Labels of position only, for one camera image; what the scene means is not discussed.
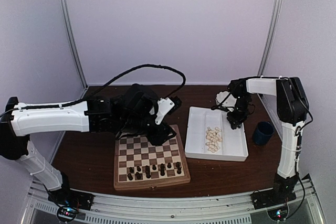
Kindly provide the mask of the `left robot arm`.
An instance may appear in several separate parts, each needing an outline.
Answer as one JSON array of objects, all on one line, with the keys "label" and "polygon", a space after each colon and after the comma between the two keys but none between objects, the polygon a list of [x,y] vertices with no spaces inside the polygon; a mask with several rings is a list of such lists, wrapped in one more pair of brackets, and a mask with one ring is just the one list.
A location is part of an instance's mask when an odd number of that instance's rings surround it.
[{"label": "left robot arm", "polygon": [[123,136],[144,136],[160,146],[176,135],[164,122],[182,105],[178,97],[159,98],[150,88],[134,84],[124,95],[114,98],[86,97],[69,103],[26,104],[11,97],[1,115],[1,156],[21,163],[40,180],[48,193],[64,205],[76,197],[65,173],[55,169],[30,141],[42,132],[110,132]]}]

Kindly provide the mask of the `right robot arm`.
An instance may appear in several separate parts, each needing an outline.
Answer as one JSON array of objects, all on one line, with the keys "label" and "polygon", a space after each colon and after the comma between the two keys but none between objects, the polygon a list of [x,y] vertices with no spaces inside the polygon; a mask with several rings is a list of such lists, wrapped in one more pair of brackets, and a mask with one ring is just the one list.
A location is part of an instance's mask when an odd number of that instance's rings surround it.
[{"label": "right robot arm", "polygon": [[232,80],[228,85],[229,94],[236,99],[227,120],[233,130],[247,119],[251,94],[272,95],[277,100],[277,115],[282,126],[281,158],[269,192],[272,203],[279,204],[292,193],[299,179],[298,163],[301,152],[302,131],[310,114],[309,103],[300,78],[298,77],[247,77]]}]

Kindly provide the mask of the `dark bishop piece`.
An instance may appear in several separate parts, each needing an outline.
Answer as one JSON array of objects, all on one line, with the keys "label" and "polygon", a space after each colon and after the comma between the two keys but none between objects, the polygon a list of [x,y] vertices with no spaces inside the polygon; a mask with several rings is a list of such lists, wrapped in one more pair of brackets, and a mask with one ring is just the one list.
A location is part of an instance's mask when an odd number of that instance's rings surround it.
[{"label": "dark bishop piece", "polygon": [[151,171],[150,171],[149,166],[145,167],[145,175],[146,175],[146,178],[151,178]]}]

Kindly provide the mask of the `dark knight piece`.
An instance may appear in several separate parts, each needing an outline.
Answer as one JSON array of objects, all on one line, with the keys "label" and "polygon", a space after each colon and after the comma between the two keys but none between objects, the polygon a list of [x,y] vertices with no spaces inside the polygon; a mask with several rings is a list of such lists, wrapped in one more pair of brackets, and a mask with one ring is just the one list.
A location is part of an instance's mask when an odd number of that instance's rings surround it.
[{"label": "dark knight piece", "polygon": [[142,179],[142,174],[140,174],[139,172],[136,172],[135,177],[137,180],[141,180]]}]

